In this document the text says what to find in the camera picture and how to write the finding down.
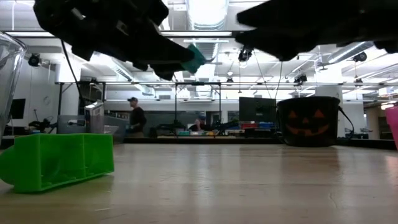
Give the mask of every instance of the baseball cap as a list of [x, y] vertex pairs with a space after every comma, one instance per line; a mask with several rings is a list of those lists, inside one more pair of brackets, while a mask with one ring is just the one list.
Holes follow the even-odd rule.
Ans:
[[137, 98], [135, 98], [135, 97], [132, 97], [132, 98], [130, 98], [130, 99], [127, 99], [127, 101], [128, 101], [128, 102], [132, 102], [132, 101], [138, 101], [138, 99], [137, 99]]
[[206, 121], [206, 116], [205, 115], [199, 115], [198, 119], [201, 121]]

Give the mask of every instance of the black pumpkin bucket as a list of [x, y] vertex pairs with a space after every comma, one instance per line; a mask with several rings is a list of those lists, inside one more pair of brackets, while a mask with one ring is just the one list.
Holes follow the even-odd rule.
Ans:
[[326, 147], [336, 144], [339, 110], [344, 114], [339, 104], [339, 99], [329, 96], [294, 98], [279, 102], [277, 120], [284, 142], [299, 147]]

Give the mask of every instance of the black cable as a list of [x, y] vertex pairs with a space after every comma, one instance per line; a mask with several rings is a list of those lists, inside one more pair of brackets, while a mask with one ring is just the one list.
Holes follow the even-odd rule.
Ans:
[[351, 122], [351, 120], [348, 118], [347, 114], [344, 113], [342, 107], [339, 106], [339, 107], [338, 107], [338, 110], [344, 115], [344, 117], [347, 118], [347, 120], [349, 121], [349, 123], [350, 123], [351, 126], [353, 127], [353, 130], [351, 131], [351, 134], [350, 134], [350, 136], [349, 136], [349, 138], [348, 138], [348, 140], [351, 140], [351, 139], [354, 137], [354, 133], [355, 133], [354, 124], [353, 124], [353, 123]]
[[277, 95], [278, 95], [278, 90], [279, 90], [280, 81], [282, 80], [282, 68], [283, 68], [283, 66], [284, 66], [284, 62], [280, 62], [279, 82], [278, 82], [278, 86], [276, 87], [275, 100], [276, 100], [276, 97], [277, 97]]
[[75, 84], [76, 84], [76, 87], [77, 87], [77, 91], [79, 92], [80, 103], [85, 105], [85, 103], [84, 103], [84, 101], [83, 101], [83, 96], [81, 95], [79, 83], [78, 83], [78, 81], [77, 81], [75, 72], [73, 71], [72, 65], [71, 65], [71, 63], [70, 63], [69, 56], [68, 56], [68, 52], [67, 52], [67, 48], [65, 47], [65, 43], [64, 43], [63, 40], [61, 40], [61, 44], [62, 44], [63, 53], [65, 54], [65, 58], [67, 59], [67, 62], [68, 62], [70, 71], [72, 72], [73, 78], [75, 79]]
[[269, 98], [272, 99], [272, 96], [271, 96], [271, 94], [269, 93], [269, 90], [268, 90], [268, 86], [267, 86], [266, 79], [264, 78], [264, 76], [263, 76], [263, 74], [262, 74], [261, 67], [260, 67], [260, 63], [259, 63], [259, 60], [258, 60], [257, 55], [256, 55], [256, 51], [253, 50], [253, 53], [254, 53], [254, 56], [255, 56], [255, 58], [256, 58], [256, 61], [257, 61], [257, 65], [258, 65], [258, 67], [259, 67], [259, 70], [260, 70], [260, 74], [261, 74], [261, 77], [262, 77], [262, 81], [264, 81], [264, 84], [265, 84], [265, 86], [266, 86], [266, 89], [267, 89]]
[[36, 121], [39, 121], [39, 119], [37, 118], [36, 109], [34, 109], [33, 111], [35, 112], [35, 115], [36, 115]]

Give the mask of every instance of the security camera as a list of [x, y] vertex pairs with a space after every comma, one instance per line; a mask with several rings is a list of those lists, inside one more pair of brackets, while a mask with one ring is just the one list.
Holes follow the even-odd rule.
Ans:
[[354, 62], [364, 62], [364, 61], [366, 61], [366, 59], [368, 59], [368, 55], [366, 55], [365, 52], [362, 52], [362, 53], [360, 53], [360, 54], [357, 54], [357, 55], [355, 55], [355, 56], [352, 58], [352, 60], [353, 60]]
[[32, 67], [39, 67], [42, 65], [42, 59], [40, 58], [40, 54], [32, 54], [30, 56], [28, 64]]
[[239, 53], [238, 60], [240, 62], [247, 62], [251, 58], [252, 51], [253, 51], [252, 47], [243, 46], [243, 48]]
[[306, 74], [302, 74], [302, 75], [299, 75], [296, 78], [294, 78], [294, 83], [303, 84], [306, 81], [307, 81], [307, 75]]

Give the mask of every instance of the desk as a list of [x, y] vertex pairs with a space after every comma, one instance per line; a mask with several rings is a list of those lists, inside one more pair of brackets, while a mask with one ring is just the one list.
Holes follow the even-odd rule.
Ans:
[[46, 194], [0, 181], [1, 223], [395, 224], [398, 152], [122, 144], [115, 173]]

